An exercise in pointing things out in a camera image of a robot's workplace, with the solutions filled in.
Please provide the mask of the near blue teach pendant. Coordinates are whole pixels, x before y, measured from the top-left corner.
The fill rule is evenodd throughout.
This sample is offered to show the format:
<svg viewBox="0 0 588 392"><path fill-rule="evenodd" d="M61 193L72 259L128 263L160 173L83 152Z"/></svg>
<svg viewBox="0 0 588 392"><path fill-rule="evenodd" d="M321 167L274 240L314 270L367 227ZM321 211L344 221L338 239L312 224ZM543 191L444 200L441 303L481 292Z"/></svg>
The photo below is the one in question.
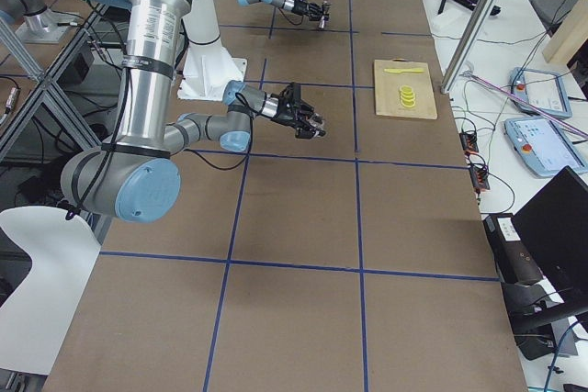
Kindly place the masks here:
<svg viewBox="0 0 588 392"><path fill-rule="evenodd" d="M531 117L509 118L503 124L515 151L536 176L552 177L566 166L577 174L587 173L587 160L555 123Z"/></svg>

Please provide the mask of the aluminium frame post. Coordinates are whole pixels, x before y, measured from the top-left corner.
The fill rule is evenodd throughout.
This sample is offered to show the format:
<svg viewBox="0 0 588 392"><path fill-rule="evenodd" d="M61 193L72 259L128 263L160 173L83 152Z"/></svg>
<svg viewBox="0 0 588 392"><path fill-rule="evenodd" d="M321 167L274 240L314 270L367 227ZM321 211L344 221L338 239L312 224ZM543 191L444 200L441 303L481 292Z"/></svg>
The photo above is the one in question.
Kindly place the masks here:
<svg viewBox="0 0 588 392"><path fill-rule="evenodd" d="M462 66L477 41L484 21L489 17L494 4L495 0L480 0L472 12L468 25L464 30L441 83L442 94L448 94L452 89L461 72Z"/></svg>

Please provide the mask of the black monitor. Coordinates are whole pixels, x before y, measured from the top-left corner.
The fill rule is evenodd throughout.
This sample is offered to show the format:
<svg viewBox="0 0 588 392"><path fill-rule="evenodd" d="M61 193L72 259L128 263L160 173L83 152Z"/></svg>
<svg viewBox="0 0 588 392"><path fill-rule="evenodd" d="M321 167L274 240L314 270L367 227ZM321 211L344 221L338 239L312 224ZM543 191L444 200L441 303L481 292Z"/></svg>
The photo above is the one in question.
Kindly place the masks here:
<svg viewBox="0 0 588 392"><path fill-rule="evenodd" d="M587 184L560 170L513 217L543 275L566 300L587 295Z"/></svg>

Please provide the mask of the steel jigger measuring cup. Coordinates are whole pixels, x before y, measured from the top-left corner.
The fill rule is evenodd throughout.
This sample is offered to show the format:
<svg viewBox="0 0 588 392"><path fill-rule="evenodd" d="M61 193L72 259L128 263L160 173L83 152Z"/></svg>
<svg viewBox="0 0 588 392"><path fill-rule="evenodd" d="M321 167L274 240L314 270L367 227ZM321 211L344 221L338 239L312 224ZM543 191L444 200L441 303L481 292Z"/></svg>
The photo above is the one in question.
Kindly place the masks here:
<svg viewBox="0 0 588 392"><path fill-rule="evenodd" d="M324 30L326 28L326 25L330 19L331 5L332 4L329 1L323 1L321 4L321 15L318 25L318 29L320 30Z"/></svg>

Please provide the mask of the black box device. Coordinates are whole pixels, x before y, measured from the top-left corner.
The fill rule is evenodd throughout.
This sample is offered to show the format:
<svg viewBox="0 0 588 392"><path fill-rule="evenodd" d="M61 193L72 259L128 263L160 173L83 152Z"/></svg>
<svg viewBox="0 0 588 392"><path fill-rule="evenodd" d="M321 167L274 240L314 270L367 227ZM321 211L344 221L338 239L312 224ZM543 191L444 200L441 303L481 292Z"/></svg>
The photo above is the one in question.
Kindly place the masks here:
<svg viewBox="0 0 588 392"><path fill-rule="evenodd" d="M511 213L488 215L483 225L502 279L507 284L531 286L543 279L537 263L523 244Z"/></svg>

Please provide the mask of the orange connector board near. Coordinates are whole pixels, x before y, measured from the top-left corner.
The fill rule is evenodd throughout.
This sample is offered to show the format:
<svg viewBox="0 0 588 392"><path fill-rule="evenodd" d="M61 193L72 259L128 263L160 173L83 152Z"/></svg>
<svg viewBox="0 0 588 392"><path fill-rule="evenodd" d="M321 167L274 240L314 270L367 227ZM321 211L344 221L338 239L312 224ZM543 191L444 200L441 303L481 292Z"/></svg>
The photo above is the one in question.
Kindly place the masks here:
<svg viewBox="0 0 588 392"><path fill-rule="evenodd" d="M489 170L486 165L472 163L469 166L469 175L472 186L477 193L490 189Z"/></svg>

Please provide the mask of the orange connector board far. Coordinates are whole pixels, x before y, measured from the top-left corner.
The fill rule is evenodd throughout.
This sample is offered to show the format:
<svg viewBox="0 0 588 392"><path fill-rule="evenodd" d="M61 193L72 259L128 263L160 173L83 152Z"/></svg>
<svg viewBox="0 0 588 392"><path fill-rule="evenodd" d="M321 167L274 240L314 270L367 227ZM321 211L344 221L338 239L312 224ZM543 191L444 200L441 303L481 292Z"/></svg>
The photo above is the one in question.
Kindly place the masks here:
<svg viewBox="0 0 588 392"><path fill-rule="evenodd" d="M478 135L474 131L461 131L459 133L459 139L463 148L463 151L467 154L478 153Z"/></svg>

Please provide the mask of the far blue teach pendant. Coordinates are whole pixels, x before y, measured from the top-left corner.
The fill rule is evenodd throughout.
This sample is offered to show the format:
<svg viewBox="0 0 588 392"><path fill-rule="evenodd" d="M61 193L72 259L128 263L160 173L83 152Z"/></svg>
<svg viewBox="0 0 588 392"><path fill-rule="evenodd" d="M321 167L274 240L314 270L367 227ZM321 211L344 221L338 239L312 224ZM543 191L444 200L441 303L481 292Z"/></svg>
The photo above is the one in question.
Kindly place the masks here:
<svg viewBox="0 0 588 392"><path fill-rule="evenodd" d="M516 107L527 114L537 114L528 106L531 104L558 119L572 116L567 91L557 73L515 67L510 74L510 93L520 100Z"/></svg>

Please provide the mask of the blue teach pendant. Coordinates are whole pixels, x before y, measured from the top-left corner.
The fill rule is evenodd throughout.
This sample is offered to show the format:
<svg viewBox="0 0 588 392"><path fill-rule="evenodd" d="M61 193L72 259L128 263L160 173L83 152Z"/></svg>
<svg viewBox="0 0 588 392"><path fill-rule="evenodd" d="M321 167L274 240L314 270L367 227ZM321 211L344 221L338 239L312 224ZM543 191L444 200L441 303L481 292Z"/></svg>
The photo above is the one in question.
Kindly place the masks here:
<svg viewBox="0 0 588 392"><path fill-rule="evenodd" d="M558 119L572 116L567 91L557 73L515 67L510 74L510 93L520 100L516 107L527 114L537 114L528 106L531 104Z"/></svg>
<svg viewBox="0 0 588 392"><path fill-rule="evenodd" d="M587 160L555 123L531 117L509 118L503 124L515 151L536 176L552 177L566 166L577 174L587 173Z"/></svg>

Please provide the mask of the yellow plastic knife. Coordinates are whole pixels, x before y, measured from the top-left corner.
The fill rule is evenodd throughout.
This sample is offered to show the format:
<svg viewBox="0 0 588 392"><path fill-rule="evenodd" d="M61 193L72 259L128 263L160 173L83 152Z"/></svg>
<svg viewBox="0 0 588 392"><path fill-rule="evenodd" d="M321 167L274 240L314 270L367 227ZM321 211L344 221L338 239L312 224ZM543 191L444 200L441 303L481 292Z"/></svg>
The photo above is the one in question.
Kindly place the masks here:
<svg viewBox="0 0 588 392"><path fill-rule="evenodd" d="M403 74L403 73L424 73L424 68L384 68L384 73L392 73L392 74Z"/></svg>

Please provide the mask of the bamboo cutting board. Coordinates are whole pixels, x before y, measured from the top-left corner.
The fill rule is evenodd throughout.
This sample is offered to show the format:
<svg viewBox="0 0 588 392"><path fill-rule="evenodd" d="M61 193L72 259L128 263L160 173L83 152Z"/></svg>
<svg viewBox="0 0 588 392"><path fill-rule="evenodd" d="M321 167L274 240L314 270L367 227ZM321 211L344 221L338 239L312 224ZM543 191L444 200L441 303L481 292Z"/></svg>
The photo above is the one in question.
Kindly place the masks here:
<svg viewBox="0 0 588 392"><path fill-rule="evenodd" d="M375 112L379 117L437 119L428 65L424 62L373 62Z"/></svg>

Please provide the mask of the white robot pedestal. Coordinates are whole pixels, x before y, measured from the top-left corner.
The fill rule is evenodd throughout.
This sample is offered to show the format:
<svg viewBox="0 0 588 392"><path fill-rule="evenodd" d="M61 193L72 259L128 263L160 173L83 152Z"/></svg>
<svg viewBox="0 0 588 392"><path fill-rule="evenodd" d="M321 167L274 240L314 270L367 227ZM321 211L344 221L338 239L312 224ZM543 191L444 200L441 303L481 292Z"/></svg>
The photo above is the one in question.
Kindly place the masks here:
<svg viewBox="0 0 588 392"><path fill-rule="evenodd" d="M242 81L246 59L234 59L221 40L214 0L192 0L183 17L188 49L178 97L220 102L229 81Z"/></svg>

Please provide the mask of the orange connector board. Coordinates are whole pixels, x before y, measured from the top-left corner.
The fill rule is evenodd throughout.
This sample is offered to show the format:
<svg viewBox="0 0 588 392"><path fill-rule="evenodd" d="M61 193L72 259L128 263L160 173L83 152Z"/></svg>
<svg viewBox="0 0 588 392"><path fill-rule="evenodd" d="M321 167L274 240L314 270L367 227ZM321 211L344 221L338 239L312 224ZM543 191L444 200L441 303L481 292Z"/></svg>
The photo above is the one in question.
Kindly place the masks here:
<svg viewBox="0 0 588 392"><path fill-rule="evenodd" d="M478 153L478 135L474 131L461 131L459 133L459 139L463 148L463 151L467 154Z"/></svg>
<svg viewBox="0 0 588 392"><path fill-rule="evenodd" d="M486 165L472 163L469 166L469 175L472 186L477 193L490 189L489 170Z"/></svg>

